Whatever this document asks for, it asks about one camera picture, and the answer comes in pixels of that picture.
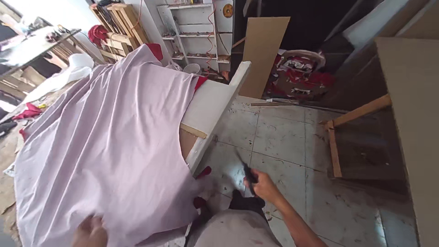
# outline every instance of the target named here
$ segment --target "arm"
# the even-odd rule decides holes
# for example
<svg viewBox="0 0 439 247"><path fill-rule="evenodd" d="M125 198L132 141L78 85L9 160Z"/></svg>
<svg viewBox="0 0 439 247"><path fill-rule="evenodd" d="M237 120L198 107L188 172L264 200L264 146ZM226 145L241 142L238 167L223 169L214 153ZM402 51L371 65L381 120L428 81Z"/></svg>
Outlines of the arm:
<svg viewBox="0 0 439 247"><path fill-rule="evenodd" d="M297 247L327 247L285 199L267 173L256 169L252 169L252 173L258 178L258 183L253 184L255 193L279 210Z"/></svg>

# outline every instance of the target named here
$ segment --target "wire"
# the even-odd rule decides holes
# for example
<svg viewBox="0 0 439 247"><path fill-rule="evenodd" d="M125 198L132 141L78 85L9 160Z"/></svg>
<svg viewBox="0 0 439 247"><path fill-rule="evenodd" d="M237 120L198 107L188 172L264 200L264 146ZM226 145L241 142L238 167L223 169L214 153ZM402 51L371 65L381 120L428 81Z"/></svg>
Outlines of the wire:
<svg viewBox="0 0 439 247"><path fill-rule="evenodd" d="M135 27L137 27L137 25L139 25L140 16L142 15L142 3L143 3L143 0L140 0L139 18L137 18L136 24L130 30L133 30L133 28L135 28Z"/></svg>
<svg viewBox="0 0 439 247"><path fill-rule="evenodd" d="M211 56L211 54L209 53L211 50L213 50L213 43L212 43L212 41L210 41L210 37L211 37L211 35L213 35L213 34L215 34L215 25L213 24L213 22L209 19L210 18L210 16L211 15L213 15L214 13L215 13L215 11L216 11L216 5L215 5L215 3L212 3L213 4L213 12L207 17L207 20L210 22L210 24L212 24L212 27L213 27L213 32L211 32L211 33L209 33L209 35L207 36L207 40L210 42L210 44L212 45L212 48L210 48L210 50L208 50L208 51L206 51L206 55L208 55L209 56L209 60L206 62L207 63L207 69L205 69L205 71L207 71L207 76L209 76L209 68L211 68L211 65L210 65L210 61L212 61L212 56Z"/></svg>

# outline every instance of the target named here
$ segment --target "white bucket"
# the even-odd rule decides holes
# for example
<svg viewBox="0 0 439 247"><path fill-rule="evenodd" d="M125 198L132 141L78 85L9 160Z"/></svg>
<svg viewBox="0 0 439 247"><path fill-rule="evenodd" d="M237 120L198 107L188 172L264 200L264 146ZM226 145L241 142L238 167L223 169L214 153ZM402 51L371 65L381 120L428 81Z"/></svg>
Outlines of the white bucket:
<svg viewBox="0 0 439 247"><path fill-rule="evenodd" d="M184 67L183 72L186 72L188 74L197 74L201 75L201 67L199 64L191 63Z"/></svg>

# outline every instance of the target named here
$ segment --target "person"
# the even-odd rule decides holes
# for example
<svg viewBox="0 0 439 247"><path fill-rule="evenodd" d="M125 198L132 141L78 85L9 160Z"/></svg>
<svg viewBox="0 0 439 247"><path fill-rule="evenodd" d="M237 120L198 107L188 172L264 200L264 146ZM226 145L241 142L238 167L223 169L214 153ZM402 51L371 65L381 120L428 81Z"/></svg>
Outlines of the person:
<svg viewBox="0 0 439 247"><path fill-rule="evenodd" d="M297 247L327 247L305 223L281 194L270 176L257 169L252 173L258 182L253 185L256 197L243 197L233 191L229 209L212 215L204 205L199 217L192 223L185 247L282 247L270 230L262 208L272 203L282 215ZM73 247L106 247L107 232L102 217L89 216L77 228Z"/></svg>

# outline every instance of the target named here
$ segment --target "yellow object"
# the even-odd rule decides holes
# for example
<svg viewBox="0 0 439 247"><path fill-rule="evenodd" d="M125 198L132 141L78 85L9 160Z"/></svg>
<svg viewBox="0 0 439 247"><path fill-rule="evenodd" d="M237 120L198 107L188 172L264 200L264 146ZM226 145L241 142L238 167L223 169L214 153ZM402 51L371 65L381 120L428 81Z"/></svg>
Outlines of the yellow object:
<svg viewBox="0 0 439 247"><path fill-rule="evenodd" d="M223 15L226 18L230 18L233 15L233 6L231 4L226 4L223 7Z"/></svg>

